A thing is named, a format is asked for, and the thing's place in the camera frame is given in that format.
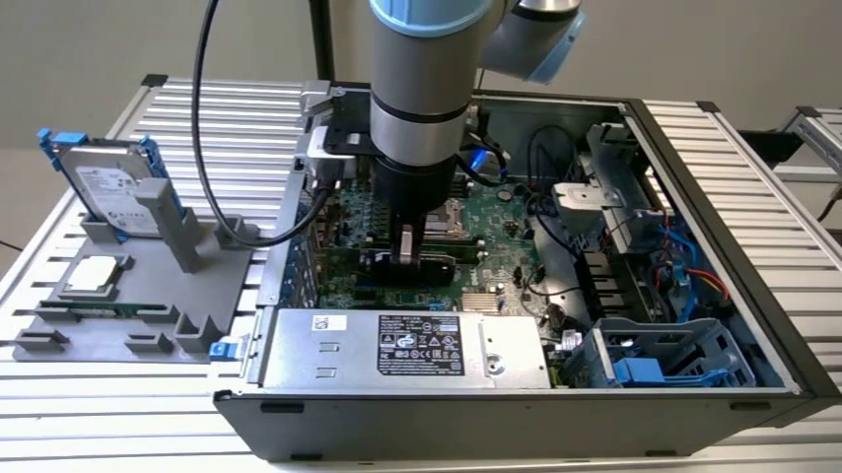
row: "blue latch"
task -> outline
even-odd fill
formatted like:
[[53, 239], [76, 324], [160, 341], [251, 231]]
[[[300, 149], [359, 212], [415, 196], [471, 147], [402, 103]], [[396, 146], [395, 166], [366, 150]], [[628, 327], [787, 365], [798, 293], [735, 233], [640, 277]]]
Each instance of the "blue latch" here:
[[727, 370], [699, 376], [663, 376], [654, 358], [623, 358], [614, 363], [616, 382], [626, 387], [713, 387], [727, 379]]
[[52, 142], [63, 146], [79, 146], [88, 141], [88, 134], [81, 131], [59, 131], [52, 137]]
[[208, 359], [212, 362], [235, 362], [239, 343], [215, 342], [211, 344]]

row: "wire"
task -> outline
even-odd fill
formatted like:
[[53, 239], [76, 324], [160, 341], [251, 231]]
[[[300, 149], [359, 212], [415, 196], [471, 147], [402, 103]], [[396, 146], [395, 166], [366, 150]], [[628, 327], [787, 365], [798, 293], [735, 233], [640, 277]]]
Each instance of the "wire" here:
[[558, 291], [555, 293], [542, 293], [539, 292], [535, 288], [531, 287], [531, 280], [535, 277], [535, 273], [538, 272], [538, 269], [532, 269], [531, 273], [528, 273], [528, 277], [526, 278], [526, 281], [523, 282], [523, 287], [536, 296], [543, 296], [546, 298], [550, 298], [552, 296], [560, 296], [562, 294], [567, 294], [571, 293], [574, 291], [579, 291], [582, 288], [579, 286], [574, 286], [572, 288], [567, 288], [562, 291]]
[[0, 245], [5, 246], [9, 249], [13, 249], [15, 251], [24, 251], [24, 248], [21, 248], [17, 244], [12, 244], [8, 241], [4, 241], [0, 239]]
[[520, 307], [523, 307], [523, 310], [526, 310], [526, 313], [530, 314], [532, 317], [535, 318], [543, 318], [543, 314], [536, 313], [534, 310], [531, 310], [527, 306], [526, 306], [526, 302], [523, 301], [523, 294], [526, 294], [526, 288], [523, 288], [520, 290]]
[[456, 155], [456, 165], [459, 166], [462, 172], [464, 172], [467, 176], [471, 177], [471, 179], [474, 179], [474, 181], [478, 182], [480, 185], [484, 185], [486, 187], [500, 187], [503, 184], [506, 184], [504, 172], [500, 173], [500, 180], [498, 182], [494, 182], [471, 169], [471, 167], [459, 155]]
[[[571, 146], [571, 148], [572, 148], [571, 164], [572, 164], [572, 160], [575, 160], [575, 156], [576, 156], [576, 154], [578, 154], [578, 152], [576, 152], [576, 143], [574, 142], [574, 139], [572, 139], [572, 136], [571, 136], [570, 132], [564, 129], [564, 127], [563, 127], [563, 126], [560, 126], [560, 125], [554, 125], [554, 124], [552, 124], [552, 125], [543, 125], [543, 126], [542, 126], [542, 127], [539, 127], [538, 129], [535, 129], [535, 131], [532, 131], [531, 135], [528, 136], [528, 142], [526, 143], [526, 184], [527, 184], [527, 186], [528, 186], [530, 188], [531, 188], [534, 185], [536, 185], [536, 183], [534, 183], [534, 182], [532, 182], [532, 179], [531, 179], [531, 162], [532, 162], [532, 150], [535, 149], [535, 146], [534, 146], [534, 145], [535, 145], [535, 140], [538, 139], [538, 135], [539, 135], [543, 131], [546, 131], [546, 130], [558, 130], [558, 131], [560, 131], [560, 132], [564, 134], [564, 136], [566, 136], [567, 140], [570, 141], [570, 146]], [[542, 151], [544, 152], [544, 156], [547, 157], [547, 161], [548, 161], [548, 163], [550, 163], [552, 166], [555, 166], [555, 165], [554, 165], [554, 160], [551, 160], [551, 159], [550, 159], [550, 154], [548, 154], [548, 152], [546, 151], [546, 147], [540, 147], [540, 148], [543, 148], [543, 150], [542, 150]], [[539, 164], [538, 164], [538, 163], [539, 163], [539, 162], [538, 162], [538, 161], [535, 161], [535, 177], [536, 177], [536, 182], [539, 182], [539, 181], [540, 181], [540, 172], [539, 172], [539, 170], [538, 170], [538, 166], [539, 166]]]
[[220, 203], [216, 200], [216, 196], [213, 195], [213, 190], [211, 189], [211, 181], [208, 180], [208, 170], [205, 169], [205, 159], [201, 154], [201, 132], [199, 129], [199, 104], [201, 97], [201, 73], [205, 66], [205, 50], [208, 48], [208, 36], [211, 35], [211, 25], [213, 23], [213, 17], [216, 15], [216, 8], [219, 5], [219, 0], [208, 1], [208, 8], [205, 10], [205, 17], [201, 24], [201, 32], [199, 33], [199, 46], [196, 47], [196, 63], [193, 66], [193, 88], [191, 93], [191, 107], [189, 107], [189, 121], [192, 127], [192, 141], [193, 141], [193, 154], [196, 156], [196, 171], [199, 174], [199, 180], [201, 181], [201, 188], [205, 193], [205, 197], [208, 198], [208, 204], [211, 205], [211, 210], [213, 211], [213, 216], [219, 222], [220, 227], [231, 237], [233, 241], [236, 241], [240, 245], [248, 246], [252, 248], [262, 248], [266, 246], [275, 246], [276, 244], [283, 243], [290, 238], [292, 238], [306, 227], [307, 225], [316, 219], [319, 212], [327, 203], [328, 193], [327, 189], [320, 189], [316, 192], [316, 197], [314, 199], [314, 204], [311, 205], [311, 209], [302, 219], [302, 221], [295, 224], [292, 229], [287, 232], [275, 236], [272, 238], [266, 239], [247, 239], [236, 234], [233, 231], [228, 219], [225, 218], [225, 214], [223, 213], [223, 209], [220, 208]]
[[526, 288], [528, 289], [528, 291], [532, 294], [535, 294], [536, 296], [543, 296], [546, 298], [551, 298], [554, 296], [560, 296], [562, 294], [572, 293], [574, 291], [579, 291], [582, 289], [579, 286], [574, 286], [572, 288], [567, 288], [563, 291], [556, 291], [555, 293], [542, 293], [535, 288], [532, 288], [531, 286], [526, 286]]
[[[526, 200], [526, 211], [527, 212], [528, 212], [528, 204], [535, 201], [535, 198], [543, 199], [543, 198], [548, 198], [548, 196], [547, 195], [542, 195], [542, 194], [532, 194], [531, 197], [528, 197], [528, 199]], [[570, 255], [576, 260], [580, 259], [582, 255], [579, 254], [579, 251], [576, 251], [576, 249], [556, 234], [554, 234], [552, 231], [550, 230], [550, 226], [543, 221], [543, 218], [540, 217], [540, 213], [538, 212], [538, 209], [535, 209], [535, 220], [538, 221], [538, 225], [543, 228], [543, 230], [546, 231], [547, 235], [550, 236], [550, 238], [552, 238], [552, 240], [558, 243], [558, 245], [567, 250]]]
[[603, 236], [603, 244], [600, 244], [600, 251], [606, 250], [606, 245], [608, 244], [608, 238], [610, 238], [611, 234], [614, 232], [616, 232], [623, 225], [626, 225], [632, 219], [636, 219], [638, 217], [639, 217], [638, 214], [632, 214], [631, 217], [628, 217], [626, 220], [619, 222], [614, 226], [614, 228], [608, 230], [608, 233]]
[[722, 296], [725, 297], [725, 299], [727, 300], [729, 298], [729, 294], [727, 294], [727, 288], [725, 287], [725, 284], [722, 283], [722, 281], [719, 280], [719, 278], [717, 278], [711, 273], [709, 273], [707, 271], [703, 271], [701, 269], [687, 269], [687, 272], [691, 274], [695, 274], [698, 276], [703, 276], [706, 278], [710, 279], [710, 281], [713, 281], [713, 283], [715, 283], [715, 285], [719, 287], [719, 289], [722, 290]]
[[830, 215], [830, 211], [833, 210], [833, 206], [837, 205], [837, 200], [831, 200], [827, 202], [827, 205], [825, 205], [823, 210], [821, 211], [821, 214], [818, 215], [818, 218], [815, 220], [818, 220], [818, 222], [821, 222], [822, 220], [825, 220], [827, 218], [827, 216]]
[[711, 281], [707, 277], [705, 277], [705, 276], [699, 276], [699, 279], [702, 279], [702, 280], [705, 281], [705, 283], [706, 283], [709, 286], [711, 286], [711, 287], [713, 287], [713, 289], [714, 289], [718, 293], [725, 294], [725, 293], [722, 292], [722, 289], [719, 289], [719, 287], [715, 285], [715, 283], [714, 283], [714, 282], [713, 282], [713, 281]]
[[697, 245], [690, 242], [683, 236], [672, 232], [671, 230], [658, 229], [658, 232], [667, 235], [671, 239], [674, 239], [678, 243], [686, 246], [690, 249], [690, 255], [694, 260], [694, 266], [699, 266], [699, 252], [697, 250]]
[[482, 90], [483, 89], [483, 81], [486, 80], [486, 68], [483, 68], [480, 70], [479, 73], [479, 84], [476, 85], [476, 90]]

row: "sticker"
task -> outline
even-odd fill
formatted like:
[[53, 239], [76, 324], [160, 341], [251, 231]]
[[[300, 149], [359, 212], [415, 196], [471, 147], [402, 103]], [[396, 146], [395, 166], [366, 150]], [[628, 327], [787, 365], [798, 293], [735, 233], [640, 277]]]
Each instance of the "sticker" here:
[[135, 200], [137, 183], [121, 169], [76, 167], [76, 174], [108, 223], [127, 234], [156, 234], [148, 209]]
[[378, 371], [388, 376], [463, 376], [454, 315], [380, 315]]
[[314, 315], [314, 331], [347, 329], [347, 317], [344, 315]]

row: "capacitor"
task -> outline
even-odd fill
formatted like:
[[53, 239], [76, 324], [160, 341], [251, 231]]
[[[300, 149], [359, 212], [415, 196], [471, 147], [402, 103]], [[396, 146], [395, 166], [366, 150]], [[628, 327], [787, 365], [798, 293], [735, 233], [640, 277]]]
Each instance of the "capacitor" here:
[[500, 202], [512, 202], [512, 199], [515, 198], [515, 196], [512, 195], [512, 193], [507, 190], [500, 190], [498, 191], [498, 200]]

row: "warning label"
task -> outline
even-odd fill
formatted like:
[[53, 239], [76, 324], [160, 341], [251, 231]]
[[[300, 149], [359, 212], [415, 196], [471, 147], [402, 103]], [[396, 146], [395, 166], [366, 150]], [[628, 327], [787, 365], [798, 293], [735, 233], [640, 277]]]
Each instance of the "warning label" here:
[[378, 371], [391, 376], [463, 376], [459, 317], [380, 315]]

